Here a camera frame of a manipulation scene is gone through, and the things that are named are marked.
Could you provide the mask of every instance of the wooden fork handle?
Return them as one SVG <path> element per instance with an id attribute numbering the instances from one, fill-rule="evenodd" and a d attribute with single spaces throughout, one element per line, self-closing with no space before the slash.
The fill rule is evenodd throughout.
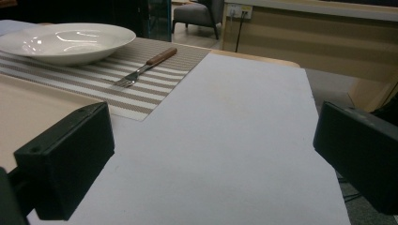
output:
<path id="1" fill-rule="evenodd" d="M 158 55 L 156 55 L 155 57 L 149 59 L 148 61 L 146 61 L 147 65 L 150 66 L 156 66 L 157 64 L 163 62 L 164 60 L 170 58 L 171 56 L 176 54 L 176 48 L 170 48 Z"/>

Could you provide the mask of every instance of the floor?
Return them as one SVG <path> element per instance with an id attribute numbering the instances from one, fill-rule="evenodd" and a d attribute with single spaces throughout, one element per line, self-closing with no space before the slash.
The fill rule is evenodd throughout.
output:
<path id="1" fill-rule="evenodd" d="M 220 34 L 222 28 L 220 25 L 218 25 L 218 28 Z M 172 41 L 203 48 L 220 48 L 220 42 L 215 38 L 212 28 L 189 25 L 186 29 L 183 23 L 176 25 Z M 353 78 L 307 68 L 306 72 L 318 111 L 325 100 L 352 106 L 352 101 L 347 92 L 354 81 Z M 342 182 L 340 186 L 343 196 L 358 193 L 349 183 Z M 363 197 L 347 202 L 345 206 L 352 225 L 398 224 L 398 218 L 377 213 Z"/>

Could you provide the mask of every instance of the striped placemat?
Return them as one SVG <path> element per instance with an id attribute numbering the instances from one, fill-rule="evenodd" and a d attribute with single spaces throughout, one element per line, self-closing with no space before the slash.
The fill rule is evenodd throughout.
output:
<path id="1" fill-rule="evenodd" d="M 177 54 L 142 74 L 133 86 L 113 85 L 170 47 L 176 47 Z M 111 113 L 142 121 L 208 53 L 207 49 L 136 38 L 111 56 L 78 67 L 52 66 L 0 52 L 0 73 L 104 100 Z"/>

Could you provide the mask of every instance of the electrical outlet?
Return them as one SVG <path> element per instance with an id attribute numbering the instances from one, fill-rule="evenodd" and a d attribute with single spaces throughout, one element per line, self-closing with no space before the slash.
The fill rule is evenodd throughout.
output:
<path id="1" fill-rule="evenodd" d="M 240 4 L 228 4 L 227 6 L 227 17 L 233 18 L 241 18 L 242 12 L 246 12 L 244 19 L 251 19 L 252 18 L 252 6 L 245 6 Z"/>

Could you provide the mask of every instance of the fork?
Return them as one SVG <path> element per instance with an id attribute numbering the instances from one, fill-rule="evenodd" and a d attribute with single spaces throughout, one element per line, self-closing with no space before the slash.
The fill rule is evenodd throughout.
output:
<path id="1" fill-rule="evenodd" d="M 114 85 L 121 86 L 121 87 L 129 87 L 135 84 L 138 80 L 138 76 L 140 76 L 143 72 L 153 68 L 154 66 L 160 64 L 164 60 L 170 58 L 171 56 L 176 54 L 176 48 L 169 48 L 166 51 L 156 55 L 155 57 L 146 61 L 145 65 L 138 68 L 131 74 L 127 75 L 126 77 L 120 79 L 117 82 L 114 82 Z"/>

